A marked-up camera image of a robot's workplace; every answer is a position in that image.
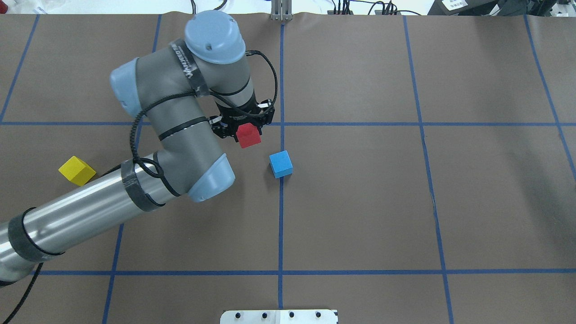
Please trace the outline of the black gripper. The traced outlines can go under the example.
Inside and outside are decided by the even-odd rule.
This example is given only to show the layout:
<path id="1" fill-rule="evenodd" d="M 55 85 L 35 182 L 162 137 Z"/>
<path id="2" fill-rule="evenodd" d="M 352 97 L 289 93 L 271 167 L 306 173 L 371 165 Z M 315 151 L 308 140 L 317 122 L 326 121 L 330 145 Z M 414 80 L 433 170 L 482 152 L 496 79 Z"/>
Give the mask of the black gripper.
<path id="1" fill-rule="evenodd" d="M 249 130 L 254 131 L 259 137 L 262 136 L 262 128 L 272 123 L 275 114 L 272 100 L 260 103 L 249 100 L 236 108 L 222 100 L 216 100 L 215 103 L 220 114 L 209 117 L 212 131 L 220 138 L 232 137 L 235 141 L 247 135 Z"/>

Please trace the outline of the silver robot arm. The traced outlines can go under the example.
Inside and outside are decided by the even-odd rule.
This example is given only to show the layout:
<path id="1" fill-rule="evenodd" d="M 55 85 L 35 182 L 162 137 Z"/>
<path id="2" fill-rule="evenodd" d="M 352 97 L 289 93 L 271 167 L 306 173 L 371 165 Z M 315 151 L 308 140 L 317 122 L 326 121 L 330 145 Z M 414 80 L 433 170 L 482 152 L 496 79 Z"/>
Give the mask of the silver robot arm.
<path id="1" fill-rule="evenodd" d="M 275 99 L 257 101 L 236 18 L 193 16 L 182 38 L 111 72 L 111 88 L 132 117 L 131 157 L 112 172 L 1 225 L 1 286 L 176 197 L 206 201 L 236 177 L 218 138 L 262 135 Z"/>

